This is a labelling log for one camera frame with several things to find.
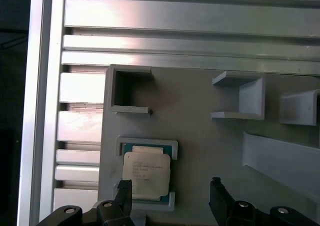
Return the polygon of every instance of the metal bar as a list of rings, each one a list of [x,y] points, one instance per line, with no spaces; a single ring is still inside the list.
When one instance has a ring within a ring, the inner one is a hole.
[[[53,209],[65,205],[77,205],[83,212],[89,211],[98,200],[97,190],[78,190],[56,188],[54,191]]]
[[[99,167],[58,165],[55,179],[59,181],[99,182]]]
[[[60,111],[58,141],[101,142],[102,113]]]
[[[39,219],[52,212],[54,198],[55,153],[57,147],[57,117],[59,78],[62,70],[61,51],[64,33],[65,0],[52,0],[52,17],[49,43],[48,80],[45,102],[45,121],[43,136],[42,176]]]
[[[69,72],[71,73],[86,73],[86,74],[106,74],[107,67],[93,67],[93,66],[79,66],[69,65]]]
[[[244,135],[243,165],[320,203],[320,149]]]
[[[195,68],[265,73],[320,75],[320,62],[300,62],[229,57],[102,53],[64,51],[65,65],[108,66],[110,64],[166,68]]]
[[[64,145],[66,150],[81,150],[81,151],[100,151],[100,144],[99,143],[81,143],[81,142],[66,142]]]
[[[62,73],[60,102],[103,104],[105,80],[103,74]]]
[[[97,182],[62,181],[59,188],[98,190],[98,186]]]
[[[65,35],[65,50],[211,55],[283,60],[320,60],[320,47],[261,41]]]
[[[58,149],[56,162],[57,164],[99,166],[100,152]]]
[[[39,222],[43,130],[52,0],[31,0],[17,225]]]
[[[313,38],[318,36],[320,14],[315,9],[284,7],[134,0],[66,0],[64,23],[66,27]]]
[[[66,110],[69,112],[104,112],[103,104],[68,103]]]

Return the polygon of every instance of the gray plastic board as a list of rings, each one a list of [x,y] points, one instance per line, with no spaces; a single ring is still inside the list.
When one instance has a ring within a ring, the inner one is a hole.
[[[319,146],[318,127],[279,124],[280,95],[320,88],[318,80],[267,74],[264,121],[211,121],[211,112],[232,110],[236,104],[230,96],[234,90],[212,86],[212,78],[222,72],[152,68],[154,81],[133,88],[133,104],[152,108],[151,116],[116,114],[104,108],[99,200],[112,198],[113,187],[122,176],[123,158],[116,156],[118,136],[177,140],[178,157],[171,162],[175,211],[146,211],[150,220],[216,225],[208,206],[212,177],[221,177],[235,200],[250,201],[262,211],[268,212],[276,205],[287,205],[315,218],[313,202],[254,169],[243,167],[242,149],[244,131]]]

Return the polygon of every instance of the dark background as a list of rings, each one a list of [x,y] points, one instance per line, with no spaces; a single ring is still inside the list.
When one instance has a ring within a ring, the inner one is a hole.
[[[30,0],[0,0],[0,225],[17,221],[29,14]]]

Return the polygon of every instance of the screw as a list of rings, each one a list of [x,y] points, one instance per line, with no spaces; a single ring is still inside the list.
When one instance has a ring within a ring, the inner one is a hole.
[[[248,207],[249,204],[247,202],[239,202],[240,207]]]
[[[68,208],[68,209],[66,209],[64,212],[65,213],[72,213],[72,212],[74,212],[75,210],[73,209],[73,208]]]
[[[112,205],[112,203],[110,203],[110,202],[106,202],[103,204],[104,207],[110,207],[111,205]]]
[[[285,208],[282,208],[282,207],[278,208],[278,212],[279,212],[279,213],[284,213],[284,214],[289,213],[288,210],[286,210]]]

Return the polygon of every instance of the square holder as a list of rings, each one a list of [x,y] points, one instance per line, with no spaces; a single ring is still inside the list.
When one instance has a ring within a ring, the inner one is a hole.
[[[151,67],[110,65],[107,109],[113,112],[151,114],[149,107],[132,105],[131,88],[138,81],[152,78]]]
[[[320,90],[283,94],[280,99],[280,123],[319,125],[319,96]]]
[[[171,160],[177,160],[178,158],[177,141],[125,137],[118,137],[116,139],[116,156],[124,156],[126,152],[132,151],[133,146],[161,147],[163,148],[163,153],[168,154]],[[113,194],[116,194],[116,186],[114,187]],[[174,211],[175,195],[175,192],[169,190],[168,195],[161,197],[160,201],[133,200],[132,208],[143,210]]]
[[[234,87],[239,91],[238,111],[212,112],[211,119],[233,118],[264,120],[266,82],[263,74],[225,71],[212,79],[214,86]]]

